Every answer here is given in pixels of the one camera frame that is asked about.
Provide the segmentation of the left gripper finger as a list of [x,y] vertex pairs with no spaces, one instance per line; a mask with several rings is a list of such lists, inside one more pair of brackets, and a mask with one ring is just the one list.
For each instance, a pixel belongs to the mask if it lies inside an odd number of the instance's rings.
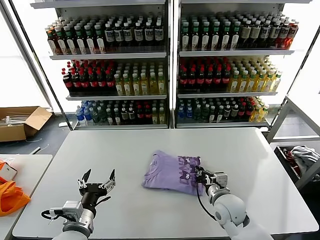
[[91,169],[89,169],[86,173],[84,173],[81,179],[77,180],[78,187],[80,190],[87,187],[87,181],[90,177],[90,174],[91,174]]
[[101,183],[98,187],[100,189],[112,190],[116,186],[116,177],[115,177],[115,169],[112,170],[109,179]]

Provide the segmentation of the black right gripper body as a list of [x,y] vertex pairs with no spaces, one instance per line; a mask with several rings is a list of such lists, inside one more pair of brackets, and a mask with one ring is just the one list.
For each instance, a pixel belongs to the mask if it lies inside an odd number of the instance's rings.
[[211,186],[215,183],[215,176],[212,172],[206,170],[206,174],[196,174],[196,175],[203,175],[203,183],[201,183],[203,186]]

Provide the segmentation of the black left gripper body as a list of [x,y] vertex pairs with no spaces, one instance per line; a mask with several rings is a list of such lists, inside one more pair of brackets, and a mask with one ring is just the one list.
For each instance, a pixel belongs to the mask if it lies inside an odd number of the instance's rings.
[[108,196],[111,190],[116,186],[115,182],[88,183],[85,187],[79,189],[82,196],[81,203],[83,207],[96,207],[111,198]]

